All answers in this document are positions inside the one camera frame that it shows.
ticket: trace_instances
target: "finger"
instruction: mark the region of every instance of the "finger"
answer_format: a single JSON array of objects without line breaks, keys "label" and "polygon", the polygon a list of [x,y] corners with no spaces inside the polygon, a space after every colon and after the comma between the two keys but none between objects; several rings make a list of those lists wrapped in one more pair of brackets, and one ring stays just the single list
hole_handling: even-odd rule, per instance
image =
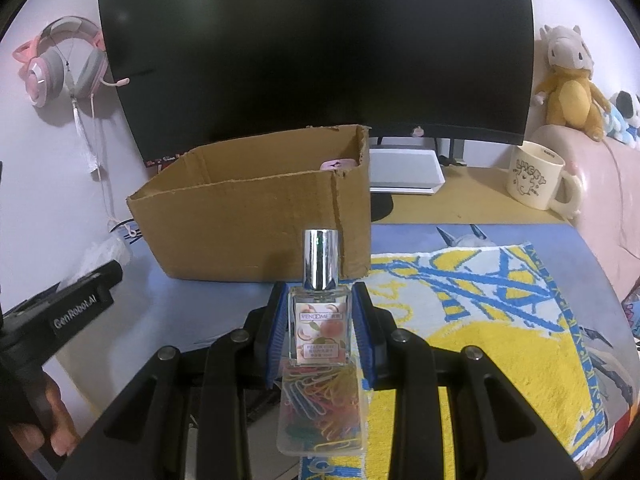
[{"label": "finger", "polygon": [[44,435],[31,424],[14,424],[9,426],[9,431],[27,456],[31,456],[44,444]]},{"label": "finger", "polygon": [[78,445],[80,436],[76,431],[73,419],[65,403],[62,402],[60,388],[47,374],[46,396],[51,405],[53,416],[53,431],[51,432],[51,447],[56,454],[63,456],[70,454]]}]

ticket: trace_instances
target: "bottle label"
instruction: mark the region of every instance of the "bottle label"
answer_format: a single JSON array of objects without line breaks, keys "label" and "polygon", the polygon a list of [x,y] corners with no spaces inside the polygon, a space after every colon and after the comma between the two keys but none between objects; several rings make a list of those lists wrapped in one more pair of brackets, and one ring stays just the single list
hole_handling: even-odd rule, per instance
[{"label": "bottle label", "polygon": [[296,355],[300,364],[345,361],[346,303],[296,304]]}]

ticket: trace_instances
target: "pink headset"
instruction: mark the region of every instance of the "pink headset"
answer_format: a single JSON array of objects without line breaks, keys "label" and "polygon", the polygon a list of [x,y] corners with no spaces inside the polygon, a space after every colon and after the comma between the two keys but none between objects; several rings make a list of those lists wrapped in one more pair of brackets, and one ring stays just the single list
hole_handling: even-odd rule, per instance
[{"label": "pink headset", "polygon": [[[42,49],[42,43],[60,32],[70,32],[74,36],[87,41],[93,47],[86,60],[78,81],[73,81],[71,72],[65,67],[65,60],[53,48]],[[107,86],[123,86],[129,78],[115,83],[104,81],[107,70],[107,55],[104,51],[102,31],[94,22],[78,16],[65,16],[47,25],[44,30],[31,41],[23,43],[13,52],[14,59],[22,63],[18,74],[24,79],[27,94],[31,103],[40,108],[53,101],[66,85],[73,98],[87,98],[93,95],[100,84]]]}]

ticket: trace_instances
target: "plastic container of paper clips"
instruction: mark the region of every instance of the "plastic container of paper clips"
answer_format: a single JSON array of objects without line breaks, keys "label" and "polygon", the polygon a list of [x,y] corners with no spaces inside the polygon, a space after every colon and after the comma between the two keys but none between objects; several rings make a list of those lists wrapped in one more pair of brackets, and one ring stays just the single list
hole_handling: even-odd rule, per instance
[{"label": "plastic container of paper clips", "polygon": [[367,440],[365,414],[353,360],[346,365],[284,366],[277,439],[281,453],[360,455]]}]

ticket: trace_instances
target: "mug handle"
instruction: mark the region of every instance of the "mug handle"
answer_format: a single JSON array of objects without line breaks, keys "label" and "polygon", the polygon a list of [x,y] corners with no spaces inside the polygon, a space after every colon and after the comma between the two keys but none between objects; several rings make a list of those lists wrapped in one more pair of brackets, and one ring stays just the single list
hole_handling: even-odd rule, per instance
[{"label": "mug handle", "polygon": [[560,172],[560,178],[564,179],[568,189],[571,193],[571,200],[567,203],[558,202],[555,198],[552,198],[549,202],[549,208],[558,213],[560,216],[567,220],[571,220],[580,212],[580,205],[582,204],[582,196],[584,194],[584,187],[580,179],[572,174],[567,173],[565,170]]}]

